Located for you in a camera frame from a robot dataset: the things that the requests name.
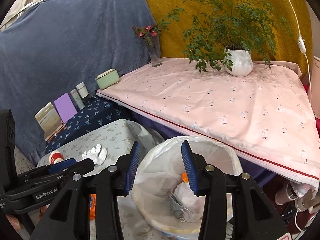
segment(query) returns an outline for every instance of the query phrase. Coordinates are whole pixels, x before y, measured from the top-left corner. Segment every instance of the white glove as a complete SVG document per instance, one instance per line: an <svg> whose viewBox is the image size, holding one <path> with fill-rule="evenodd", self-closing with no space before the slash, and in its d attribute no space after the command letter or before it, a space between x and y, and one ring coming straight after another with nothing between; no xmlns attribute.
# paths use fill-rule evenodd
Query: white glove
<svg viewBox="0 0 320 240"><path fill-rule="evenodd" d="M82 159L91 159L93 160L94 164L101 165L104 163L105 159L107 157L107 149L102 148L101 149L101 144L97 144L96 147L92 147L91 150L88 152L84 152L82 154Z"/></svg>

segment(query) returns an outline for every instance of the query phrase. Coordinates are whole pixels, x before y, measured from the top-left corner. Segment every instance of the pink cloth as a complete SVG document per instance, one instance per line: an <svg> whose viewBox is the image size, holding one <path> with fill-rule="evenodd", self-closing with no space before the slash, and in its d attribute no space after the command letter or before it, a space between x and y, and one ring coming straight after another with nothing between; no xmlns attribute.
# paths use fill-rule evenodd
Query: pink cloth
<svg viewBox="0 0 320 240"><path fill-rule="evenodd" d="M244 78L167 59L124 75L107 98L187 135L200 134L293 181L319 187L320 140L294 63L254 64Z"/></svg>

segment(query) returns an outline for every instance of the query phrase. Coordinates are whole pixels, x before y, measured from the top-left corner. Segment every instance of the white cable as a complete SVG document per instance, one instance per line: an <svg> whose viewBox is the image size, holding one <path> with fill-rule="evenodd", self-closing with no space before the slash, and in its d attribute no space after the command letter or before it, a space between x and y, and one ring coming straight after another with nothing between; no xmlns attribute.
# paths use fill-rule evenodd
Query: white cable
<svg viewBox="0 0 320 240"><path fill-rule="evenodd" d="M301 35L300 26L299 26L299 22L298 22L298 17L297 17L296 11L294 10L291 1L290 0L288 0L288 1L289 1L290 5L291 5L291 8L292 8L293 12L294 12L294 16L296 17L296 21L297 21L297 24L298 24L298 31L299 31L299 34Z"/></svg>
<svg viewBox="0 0 320 240"><path fill-rule="evenodd" d="M307 230L307 228L310 226L309 223L312 223L312 221L314 220L314 218L317 216L318 212L314 214L314 216L312 218L310 218L309 222L307 223L306 227L304 228L303 231L301 231L295 238L293 238L292 236L292 240L298 240L300 239L300 237L305 233L305 231Z"/></svg>
<svg viewBox="0 0 320 240"><path fill-rule="evenodd" d="M304 54L304 56L306 57L307 60L307 64L308 64L308 76L309 76L309 89L310 89L310 104L311 104L311 99L312 99L312 93L311 93L311 79L310 79L310 68L309 68L309 60L306 54Z"/></svg>
<svg viewBox="0 0 320 240"><path fill-rule="evenodd" d="M288 0L288 1L289 1L290 5L291 5L291 8L292 8L292 10L293 10L294 16L296 17L296 21L297 21L297 25L298 25L298 31L299 31L298 45L299 45L299 49L300 49L300 51L303 53L303 55L306 57L307 64L308 64L310 104L311 104L311 98L312 98L312 96L311 96L311 78L310 78L309 61L308 61L308 57L307 57L307 54L306 54L306 46L304 45L303 37L302 37L302 35L301 35L300 26L299 26L299 21L298 21L298 17L297 17L296 11L294 10L291 1L290 1L290 0Z"/></svg>
<svg viewBox="0 0 320 240"><path fill-rule="evenodd" d="M295 223L295 225L296 225L296 228L297 228L300 232L302 232L301 228L300 228L300 227L298 226L298 224L297 224L297 215L298 215L298 210L297 210L296 215L295 215L295 217L294 217L294 223Z"/></svg>

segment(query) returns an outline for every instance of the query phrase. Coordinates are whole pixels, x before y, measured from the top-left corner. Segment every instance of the electrical cord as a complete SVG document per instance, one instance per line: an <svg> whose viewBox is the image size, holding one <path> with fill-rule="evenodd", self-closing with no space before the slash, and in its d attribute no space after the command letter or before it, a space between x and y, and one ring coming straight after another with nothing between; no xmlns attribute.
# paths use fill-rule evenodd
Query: electrical cord
<svg viewBox="0 0 320 240"><path fill-rule="evenodd" d="M290 0L288 0L290 5L291 5L291 8L293 10L293 13L294 13L294 16L296 18L296 21L297 21L297 25L298 25L298 32L299 32L299 36L298 36L298 45L299 45L299 49L300 51L303 53L303 55L306 57L306 60L307 60L307 64L308 64L308 77L309 77L309 90L310 90L310 104L311 104L311 99L312 99L312 93L311 93L311 78L310 78L310 67L309 67L309 60L308 60L308 57L307 57L307 54L306 54L306 46L304 44L304 41L303 41L303 37L301 35L301 31L300 31L300 25L299 25L299 21L298 21L298 17L297 17L297 14L296 14L296 11L294 10L293 8L293 5L291 3Z"/></svg>
<svg viewBox="0 0 320 240"><path fill-rule="evenodd" d="M295 223L295 225L296 225L296 228L300 231L300 232L302 232L302 230L301 230L301 228L298 226L298 224L297 224L297 215L298 215L298 210L297 210L297 212L296 212L296 215L294 216L294 223Z"/></svg>

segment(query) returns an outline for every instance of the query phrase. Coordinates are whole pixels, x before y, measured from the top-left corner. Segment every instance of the mustard fabric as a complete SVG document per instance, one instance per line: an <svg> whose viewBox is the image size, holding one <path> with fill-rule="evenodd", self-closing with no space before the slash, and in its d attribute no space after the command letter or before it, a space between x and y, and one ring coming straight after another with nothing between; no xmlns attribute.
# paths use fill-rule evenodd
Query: mustard fabric
<svg viewBox="0 0 320 240"><path fill-rule="evenodd" d="M288 0L267 0L274 8L275 12L288 21L288 25L293 32L293 37L290 38L286 31L280 27L279 20L275 17L278 30L275 30L275 40L277 45L277 54L272 60L290 61L298 63L302 74L308 72L307 61L304 55L300 52L298 46L298 26L292 8ZM147 0L151 12L156 21L161 20L169 11L177 7L183 7L189 13L197 13L199 6L195 3L182 3L183 0ZM291 0L294 9L297 13L300 24L300 31L305 40L307 48L307 56L309 62L312 62L312 32L310 16L305 0ZM182 40L182 33L185 29L191 26L188 15L183 15L178 23L175 21L169 26L169 31L164 31L160 39L161 56L162 57L184 57L183 50L185 43ZM261 57L252 55L253 60L261 60Z"/></svg>

